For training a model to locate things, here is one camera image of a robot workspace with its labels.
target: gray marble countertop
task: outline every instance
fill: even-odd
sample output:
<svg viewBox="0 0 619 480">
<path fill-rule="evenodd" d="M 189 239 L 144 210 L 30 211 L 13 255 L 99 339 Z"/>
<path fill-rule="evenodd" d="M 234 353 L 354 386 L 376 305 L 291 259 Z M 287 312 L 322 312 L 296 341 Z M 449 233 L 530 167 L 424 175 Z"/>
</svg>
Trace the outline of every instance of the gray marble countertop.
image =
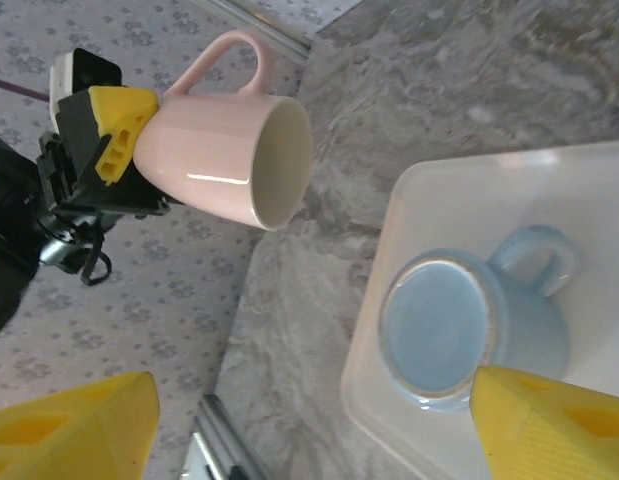
<svg viewBox="0 0 619 480">
<path fill-rule="evenodd" d="M 339 396 L 392 186 L 421 161 L 619 139 L 619 0 L 366 0 L 322 32 L 300 99 L 314 178 L 256 248 L 216 392 L 275 478 L 413 478 Z"/>
</svg>

